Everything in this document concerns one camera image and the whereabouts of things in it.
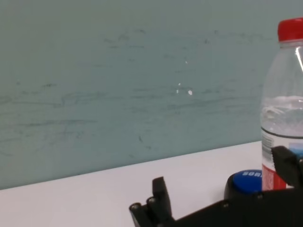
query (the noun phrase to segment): blue cap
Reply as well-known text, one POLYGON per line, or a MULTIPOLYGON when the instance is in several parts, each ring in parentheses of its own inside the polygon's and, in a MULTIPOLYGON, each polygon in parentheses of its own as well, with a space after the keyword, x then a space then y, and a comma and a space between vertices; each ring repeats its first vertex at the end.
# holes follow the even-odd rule
POLYGON ((233 185, 244 194, 262 191, 262 171, 250 169, 240 171, 233 176, 233 185))

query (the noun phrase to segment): clear plastic bottle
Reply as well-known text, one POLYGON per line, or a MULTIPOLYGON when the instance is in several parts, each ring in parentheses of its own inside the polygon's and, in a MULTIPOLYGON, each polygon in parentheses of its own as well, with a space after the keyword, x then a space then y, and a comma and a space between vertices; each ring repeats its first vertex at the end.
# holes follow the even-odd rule
POLYGON ((278 37, 261 102, 263 190, 288 187, 275 172, 271 147, 303 155, 303 18, 281 21, 278 37))

